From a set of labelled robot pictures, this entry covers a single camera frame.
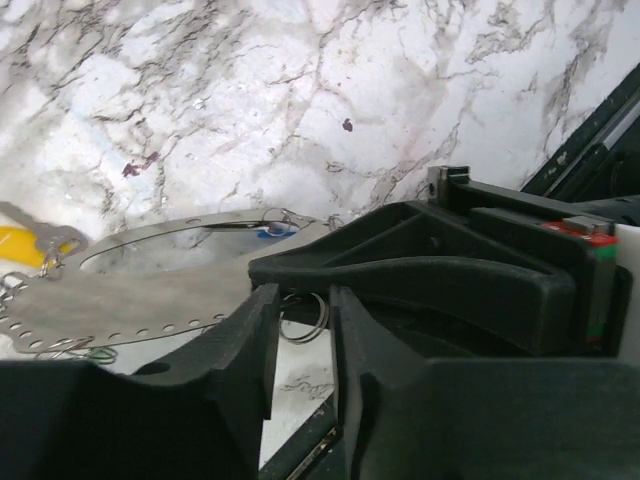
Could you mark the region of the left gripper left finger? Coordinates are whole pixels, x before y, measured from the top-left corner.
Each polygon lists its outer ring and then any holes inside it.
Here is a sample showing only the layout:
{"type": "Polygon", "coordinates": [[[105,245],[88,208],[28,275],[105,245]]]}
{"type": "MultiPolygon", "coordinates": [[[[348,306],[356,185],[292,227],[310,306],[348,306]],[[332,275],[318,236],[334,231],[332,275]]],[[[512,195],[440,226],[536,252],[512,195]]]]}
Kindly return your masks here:
{"type": "Polygon", "coordinates": [[[131,375],[86,361],[1,365],[5,479],[254,479],[274,387],[280,292],[131,375]]]}

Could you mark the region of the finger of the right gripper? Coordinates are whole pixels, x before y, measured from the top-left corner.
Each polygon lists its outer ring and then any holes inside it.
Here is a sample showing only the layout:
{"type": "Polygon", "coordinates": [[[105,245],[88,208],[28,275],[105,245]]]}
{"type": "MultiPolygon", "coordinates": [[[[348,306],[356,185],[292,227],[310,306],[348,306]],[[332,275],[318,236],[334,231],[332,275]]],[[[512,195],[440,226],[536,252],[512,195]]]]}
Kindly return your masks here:
{"type": "Polygon", "coordinates": [[[467,322],[532,356],[573,341],[570,274],[421,202],[381,207],[313,242],[250,262],[255,286],[350,288],[363,301],[467,322]]]}

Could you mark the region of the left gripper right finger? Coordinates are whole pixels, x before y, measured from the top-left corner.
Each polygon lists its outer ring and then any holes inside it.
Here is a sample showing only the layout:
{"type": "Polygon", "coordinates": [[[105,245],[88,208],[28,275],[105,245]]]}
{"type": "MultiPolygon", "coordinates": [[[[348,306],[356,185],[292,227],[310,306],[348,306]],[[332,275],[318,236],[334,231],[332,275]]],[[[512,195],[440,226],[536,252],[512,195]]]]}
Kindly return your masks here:
{"type": "Polygon", "coordinates": [[[591,359],[426,358],[330,291],[350,479],[635,479],[639,371],[591,359]]]}

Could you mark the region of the green key tag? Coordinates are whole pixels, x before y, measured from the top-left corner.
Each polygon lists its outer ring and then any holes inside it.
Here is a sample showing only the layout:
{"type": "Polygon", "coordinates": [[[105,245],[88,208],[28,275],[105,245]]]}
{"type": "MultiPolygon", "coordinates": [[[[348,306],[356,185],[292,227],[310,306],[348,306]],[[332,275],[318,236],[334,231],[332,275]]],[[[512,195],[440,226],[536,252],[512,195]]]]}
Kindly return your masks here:
{"type": "Polygon", "coordinates": [[[98,347],[89,349],[84,357],[100,365],[111,365],[116,362],[118,352],[110,347],[98,347]]]}

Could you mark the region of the yellow key tag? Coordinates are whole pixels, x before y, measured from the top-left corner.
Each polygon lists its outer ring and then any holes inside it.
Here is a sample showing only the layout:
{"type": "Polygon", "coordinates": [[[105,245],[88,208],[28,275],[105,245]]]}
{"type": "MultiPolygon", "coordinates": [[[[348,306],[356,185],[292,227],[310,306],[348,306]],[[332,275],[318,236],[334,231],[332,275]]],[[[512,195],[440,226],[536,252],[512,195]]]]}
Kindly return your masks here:
{"type": "Polygon", "coordinates": [[[30,267],[38,267],[44,254],[36,246],[36,235],[17,227],[0,227],[0,258],[30,267]]]}

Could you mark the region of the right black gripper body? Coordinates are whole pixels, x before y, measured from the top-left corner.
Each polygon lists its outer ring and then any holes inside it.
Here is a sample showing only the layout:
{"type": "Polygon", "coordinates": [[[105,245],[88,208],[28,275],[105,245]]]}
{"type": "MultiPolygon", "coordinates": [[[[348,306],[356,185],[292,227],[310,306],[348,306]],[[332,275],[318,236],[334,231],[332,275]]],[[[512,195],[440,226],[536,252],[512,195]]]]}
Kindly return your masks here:
{"type": "Polygon", "coordinates": [[[573,347],[617,353],[632,276],[617,264],[615,230],[638,226],[638,196],[569,203],[473,181],[466,166],[429,168],[427,195],[474,231],[566,271],[576,288],[573,347]]]}

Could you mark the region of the blue key tag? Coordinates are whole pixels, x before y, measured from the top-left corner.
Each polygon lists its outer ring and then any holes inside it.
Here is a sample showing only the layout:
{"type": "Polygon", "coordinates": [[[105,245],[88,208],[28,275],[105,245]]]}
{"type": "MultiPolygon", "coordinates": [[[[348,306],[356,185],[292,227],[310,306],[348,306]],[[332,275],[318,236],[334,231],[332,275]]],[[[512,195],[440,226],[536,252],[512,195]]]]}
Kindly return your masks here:
{"type": "Polygon", "coordinates": [[[292,236],[296,232],[297,228],[294,225],[284,222],[268,222],[256,230],[256,236],[258,238],[279,238],[292,236]]]}

